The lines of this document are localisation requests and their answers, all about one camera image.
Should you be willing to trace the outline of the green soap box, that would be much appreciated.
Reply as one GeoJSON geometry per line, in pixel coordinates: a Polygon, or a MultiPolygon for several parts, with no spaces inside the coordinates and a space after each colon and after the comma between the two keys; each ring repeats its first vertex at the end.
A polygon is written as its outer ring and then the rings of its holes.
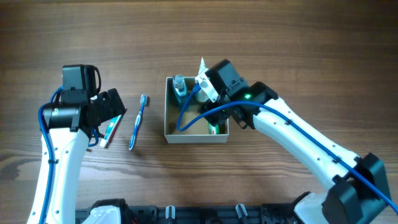
{"type": "Polygon", "coordinates": [[[210,135],[219,134],[220,133],[219,125],[217,124],[213,126],[211,123],[208,123],[208,132],[210,135]]]}

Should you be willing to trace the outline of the teal red toothpaste tube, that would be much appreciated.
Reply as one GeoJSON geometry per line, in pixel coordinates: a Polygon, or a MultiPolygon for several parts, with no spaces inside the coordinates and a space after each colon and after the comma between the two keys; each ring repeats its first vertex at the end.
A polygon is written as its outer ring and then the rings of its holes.
{"type": "Polygon", "coordinates": [[[105,133],[99,136],[99,139],[100,139],[99,146],[100,147],[107,148],[109,146],[122,118],[123,118],[123,115],[121,114],[117,117],[110,119],[108,126],[105,130],[105,133]]]}

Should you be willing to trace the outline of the white lotion tube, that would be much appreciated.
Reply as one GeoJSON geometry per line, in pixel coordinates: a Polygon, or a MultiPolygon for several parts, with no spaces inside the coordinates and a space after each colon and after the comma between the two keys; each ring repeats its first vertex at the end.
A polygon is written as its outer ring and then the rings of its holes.
{"type": "MultiPolygon", "coordinates": [[[[203,72],[205,70],[205,68],[206,68],[205,60],[204,60],[204,58],[201,58],[198,73],[203,72]]],[[[208,100],[208,96],[206,95],[206,93],[203,90],[200,90],[195,94],[195,99],[199,103],[205,103],[208,100]]]]}

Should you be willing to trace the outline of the blue white toothbrush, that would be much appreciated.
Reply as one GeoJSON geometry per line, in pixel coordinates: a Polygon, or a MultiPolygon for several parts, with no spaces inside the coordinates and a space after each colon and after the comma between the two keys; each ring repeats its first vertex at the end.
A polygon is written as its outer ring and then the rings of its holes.
{"type": "Polygon", "coordinates": [[[132,132],[132,136],[131,136],[130,141],[129,141],[129,150],[130,151],[134,149],[134,145],[135,145],[136,139],[137,139],[137,133],[138,133],[139,127],[141,125],[141,121],[142,121],[142,115],[143,115],[144,108],[147,105],[147,103],[148,103],[148,96],[147,95],[141,95],[141,99],[140,99],[141,108],[140,108],[140,110],[139,110],[139,112],[138,112],[138,114],[136,116],[136,121],[135,121],[135,124],[134,124],[134,130],[132,132]]]}

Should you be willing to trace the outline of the blue mouthwash bottle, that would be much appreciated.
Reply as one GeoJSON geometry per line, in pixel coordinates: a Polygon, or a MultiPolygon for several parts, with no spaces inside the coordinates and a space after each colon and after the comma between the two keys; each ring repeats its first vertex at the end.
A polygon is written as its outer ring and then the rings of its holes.
{"type": "Polygon", "coordinates": [[[177,99],[178,108],[182,110],[183,106],[187,102],[188,98],[188,88],[185,83],[183,75],[175,75],[172,77],[172,86],[174,89],[174,94],[177,99]]]}

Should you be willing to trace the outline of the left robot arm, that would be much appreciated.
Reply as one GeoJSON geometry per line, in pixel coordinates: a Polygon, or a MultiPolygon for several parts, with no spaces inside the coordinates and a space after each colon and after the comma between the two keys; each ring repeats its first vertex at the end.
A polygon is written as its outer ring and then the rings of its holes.
{"type": "Polygon", "coordinates": [[[99,126],[126,112],[117,89],[101,91],[94,65],[65,65],[62,85],[38,110],[42,158],[29,223],[74,223],[78,181],[99,126]]]}

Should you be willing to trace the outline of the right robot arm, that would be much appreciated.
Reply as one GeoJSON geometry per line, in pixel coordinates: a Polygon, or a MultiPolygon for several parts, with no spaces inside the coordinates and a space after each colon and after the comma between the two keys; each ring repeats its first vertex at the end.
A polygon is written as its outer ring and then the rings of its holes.
{"type": "Polygon", "coordinates": [[[391,200],[383,162],[339,146],[300,118],[263,82],[247,84],[229,60],[200,65],[195,79],[208,100],[201,115],[217,125],[233,118],[279,143],[321,183],[322,194],[308,193],[293,206],[302,223],[370,223],[391,200]]]}

